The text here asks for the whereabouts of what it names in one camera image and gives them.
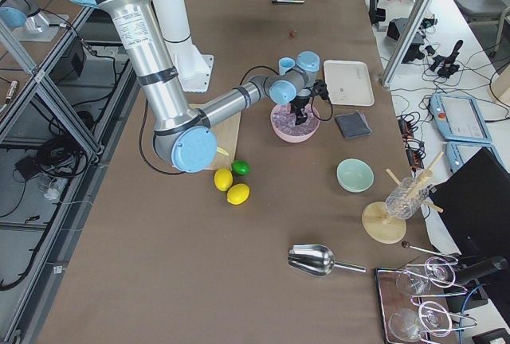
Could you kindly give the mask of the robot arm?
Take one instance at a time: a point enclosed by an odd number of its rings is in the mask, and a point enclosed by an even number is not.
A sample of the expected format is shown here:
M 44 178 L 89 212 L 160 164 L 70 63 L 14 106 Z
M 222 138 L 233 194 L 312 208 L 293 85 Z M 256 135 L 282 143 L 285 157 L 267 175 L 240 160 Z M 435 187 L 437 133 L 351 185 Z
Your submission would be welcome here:
M 52 41 L 59 21 L 44 14 L 35 0 L 1 0 L 1 20 L 19 41 Z
M 325 91 L 326 84 L 316 77 L 318 55 L 303 51 L 284 74 L 254 76 L 202 107 L 192 108 L 179 79 L 179 68 L 189 64 L 207 70 L 208 65 L 197 49 L 171 54 L 167 40 L 173 25 L 187 22 L 184 0 L 70 1 L 101 9 L 111 17 L 155 115 L 155 153 L 182 172 L 199 172 L 213 161 L 218 143 L 212 126 L 266 97 L 286 105 Z

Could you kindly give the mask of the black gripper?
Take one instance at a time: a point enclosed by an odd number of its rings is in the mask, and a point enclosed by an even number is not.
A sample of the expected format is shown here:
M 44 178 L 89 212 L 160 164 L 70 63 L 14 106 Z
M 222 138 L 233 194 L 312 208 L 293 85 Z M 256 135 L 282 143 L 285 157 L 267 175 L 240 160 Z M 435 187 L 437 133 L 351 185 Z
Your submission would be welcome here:
M 305 107 L 307 104 L 311 104 L 316 96 L 329 102 L 329 92 L 324 80 L 316 80 L 312 87 L 303 89 L 290 102 L 290 112 L 296 116 L 296 126 L 307 121 L 308 115 Z

